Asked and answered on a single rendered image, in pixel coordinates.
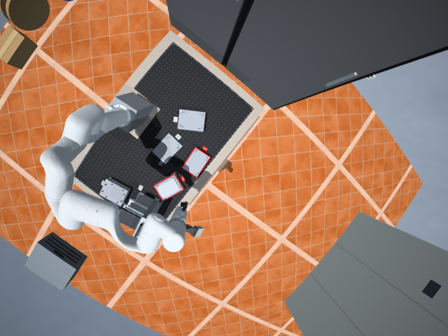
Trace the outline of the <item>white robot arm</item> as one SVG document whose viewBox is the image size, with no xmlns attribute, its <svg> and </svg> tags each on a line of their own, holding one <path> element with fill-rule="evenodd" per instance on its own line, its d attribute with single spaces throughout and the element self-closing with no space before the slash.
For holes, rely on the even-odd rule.
<svg viewBox="0 0 448 336">
<path fill-rule="evenodd" d="M 124 248 L 138 253 L 153 253 L 162 239 L 171 252 L 180 251 L 186 232 L 200 237 L 204 228 L 185 224 L 184 217 L 166 220 L 150 213 L 138 237 L 127 234 L 120 225 L 118 205 L 80 190 L 72 190 L 74 168 L 71 162 L 87 144 L 98 140 L 117 127 L 131 121 L 130 110 L 122 105 L 105 105 L 106 112 L 95 104 L 85 105 L 66 119 L 61 139 L 45 150 L 40 161 L 45 169 L 45 198 L 58 223 L 68 230 L 77 230 L 84 223 L 108 230 Z M 112 110 L 111 110 L 112 109 Z"/>
</svg>

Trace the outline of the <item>black microplate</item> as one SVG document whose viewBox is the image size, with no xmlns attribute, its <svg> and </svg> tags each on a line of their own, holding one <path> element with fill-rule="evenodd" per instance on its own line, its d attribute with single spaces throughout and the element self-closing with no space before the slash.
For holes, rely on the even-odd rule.
<svg viewBox="0 0 448 336">
<path fill-rule="evenodd" d="M 137 225 L 139 224 L 141 217 L 122 208 L 119 211 L 119 218 L 120 218 L 120 223 L 133 229 L 136 230 Z"/>
</svg>

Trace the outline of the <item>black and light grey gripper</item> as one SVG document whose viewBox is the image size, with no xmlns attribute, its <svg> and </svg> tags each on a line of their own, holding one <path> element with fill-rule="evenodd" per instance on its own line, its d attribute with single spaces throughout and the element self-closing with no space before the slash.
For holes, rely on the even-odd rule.
<svg viewBox="0 0 448 336">
<path fill-rule="evenodd" d="M 174 211 L 172 217 L 170 218 L 170 220 L 173 219 L 173 218 L 180 218 L 182 216 L 182 217 L 184 217 L 183 220 L 185 222 L 186 221 L 186 216 L 187 216 L 187 210 L 186 210 L 187 209 L 187 205 L 188 205 L 188 202 L 181 202 L 181 206 L 177 206 L 177 208 L 175 209 L 175 211 Z"/>
</svg>

